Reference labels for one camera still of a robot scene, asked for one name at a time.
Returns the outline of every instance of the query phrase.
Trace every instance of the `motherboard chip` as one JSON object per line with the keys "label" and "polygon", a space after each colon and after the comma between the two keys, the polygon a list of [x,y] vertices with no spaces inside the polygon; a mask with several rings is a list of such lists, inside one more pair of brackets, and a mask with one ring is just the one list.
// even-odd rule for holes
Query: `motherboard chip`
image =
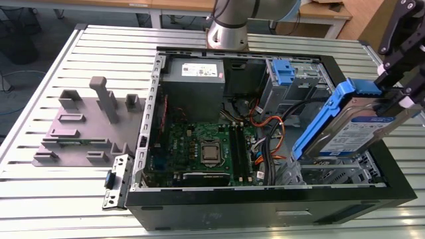
{"label": "motherboard chip", "polygon": [[218,159],[218,148],[215,146],[202,147],[203,159]]}
{"label": "motherboard chip", "polygon": [[219,140],[202,140],[201,141],[201,163],[206,167],[214,167],[219,164]]}

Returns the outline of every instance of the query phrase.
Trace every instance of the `aluminum extrusion table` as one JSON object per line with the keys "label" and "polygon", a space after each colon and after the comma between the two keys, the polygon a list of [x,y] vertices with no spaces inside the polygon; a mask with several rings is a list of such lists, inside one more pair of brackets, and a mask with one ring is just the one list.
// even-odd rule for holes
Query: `aluminum extrusion table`
{"label": "aluminum extrusion table", "polygon": [[[249,34],[250,50],[331,55],[346,77],[374,79],[379,60],[356,41]],[[91,76],[105,76],[115,97],[145,97],[157,46],[205,48],[201,31],[89,25],[75,29],[0,147],[0,238],[113,237],[425,237],[425,127],[408,120],[384,138],[418,199],[340,225],[147,232],[129,211],[101,211],[107,168],[33,167],[65,89],[93,97]]]}

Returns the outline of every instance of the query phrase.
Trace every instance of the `desk leg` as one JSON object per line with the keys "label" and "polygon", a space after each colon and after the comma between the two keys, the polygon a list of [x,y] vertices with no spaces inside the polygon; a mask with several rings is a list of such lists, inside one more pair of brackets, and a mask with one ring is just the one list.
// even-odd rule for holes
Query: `desk leg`
{"label": "desk leg", "polygon": [[53,9],[57,19],[63,19],[63,11],[62,9]]}
{"label": "desk leg", "polygon": [[149,9],[151,28],[162,28],[162,13],[159,9]]}
{"label": "desk leg", "polygon": [[332,24],[328,27],[328,30],[327,30],[324,38],[336,39],[344,22],[346,22],[346,20],[343,20],[343,19],[342,20],[334,20]]}

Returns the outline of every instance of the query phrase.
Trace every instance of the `blue clip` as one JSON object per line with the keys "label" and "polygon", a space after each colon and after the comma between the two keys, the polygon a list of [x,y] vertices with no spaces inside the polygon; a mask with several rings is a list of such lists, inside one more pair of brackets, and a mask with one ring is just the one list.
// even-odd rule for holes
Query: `blue clip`
{"label": "blue clip", "polygon": [[294,79],[294,68],[287,60],[272,60],[272,72],[279,86],[290,86]]}

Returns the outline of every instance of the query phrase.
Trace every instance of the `sticker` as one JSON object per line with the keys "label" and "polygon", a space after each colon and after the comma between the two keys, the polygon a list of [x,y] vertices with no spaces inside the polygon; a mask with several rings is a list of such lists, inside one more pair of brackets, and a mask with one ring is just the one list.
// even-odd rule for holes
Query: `sticker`
{"label": "sticker", "polygon": [[262,113],[262,109],[260,109],[258,106],[254,107],[254,110],[255,110],[259,114]]}
{"label": "sticker", "polygon": [[181,66],[181,76],[217,77],[217,65],[185,63]]}
{"label": "sticker", "polygon": [[146,4],[138,4],[138,3],[129,3],[129,6],[141,6],[141,7],[147,7]]}
{"label": "sticker", "polygon": [[299,215],[311,215],[307,211],[276,211],[278,216],[299,216]]}
{"label": "sticker", "polygon": [[355,152],[372,138],[374,132],[384,128],[394,117],[358,116],[350,120],[326,146],[320,149],[320,156],[342,156]]}
{"label": "sticker", "polygon": [[263,173],[260,171],[256,171],[256,179],[263,179]]}

